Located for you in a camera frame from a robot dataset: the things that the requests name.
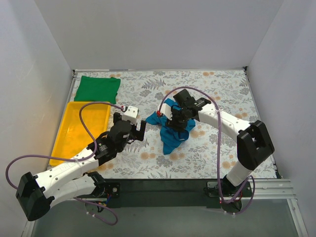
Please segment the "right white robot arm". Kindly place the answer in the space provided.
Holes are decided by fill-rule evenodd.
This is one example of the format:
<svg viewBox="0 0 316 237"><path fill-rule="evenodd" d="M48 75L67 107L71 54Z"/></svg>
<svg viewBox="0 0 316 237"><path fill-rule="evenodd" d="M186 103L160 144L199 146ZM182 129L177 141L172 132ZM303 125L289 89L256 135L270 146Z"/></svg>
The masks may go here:
<svg viewBox="0 0 316 237"><path fill-rule="evenodd" d="M267 127L260 120L249 122L221 111L206 93L196 100L189 94L190 89L189 86L179 87L173 97L178 105L170 106L162 101L157 114L166 116L166 126L176 131L184 131L188 121L193 119L217 128L218 147L222 134L236 142L238 161L224 178L217 174L217 187L214 188L221 198L225 195L236 198L252 172L275 152Z"/></svg>

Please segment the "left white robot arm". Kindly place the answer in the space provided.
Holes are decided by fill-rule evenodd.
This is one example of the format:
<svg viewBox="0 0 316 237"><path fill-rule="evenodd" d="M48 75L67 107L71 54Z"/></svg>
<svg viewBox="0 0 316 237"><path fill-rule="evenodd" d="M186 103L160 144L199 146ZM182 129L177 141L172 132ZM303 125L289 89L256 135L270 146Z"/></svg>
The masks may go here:
<svg viewBox="0 0 316 237"><path fill-rule="evenodd" d="M114 125L101 133L95 143L90 143L68 162L33 175L24 174L19 182L16 198L28 221L44 216L50 208L79 196L115 198L118 183L107 182L95 171L121 153L127 144L143 141L146 122L140 127L120 113L114 114Z"/></svg>

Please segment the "blue t shirt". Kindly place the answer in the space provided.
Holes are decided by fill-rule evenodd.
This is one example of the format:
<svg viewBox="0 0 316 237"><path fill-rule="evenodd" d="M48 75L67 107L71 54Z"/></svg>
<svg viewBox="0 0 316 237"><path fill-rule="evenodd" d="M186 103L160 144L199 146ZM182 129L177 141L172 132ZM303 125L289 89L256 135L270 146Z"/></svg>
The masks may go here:
<svg viewBox="0 0 316 237"><path fill-rule="evenodd" d="M183 132L178 132L168 126L167 117L158 117L156 112L146 118L146 122L151 125L161 125L160 138L163 142L163 154L169 155L174 149L178 148L183 142L188 140L191 130L196 126L194 120L189 120Z"/></svg>

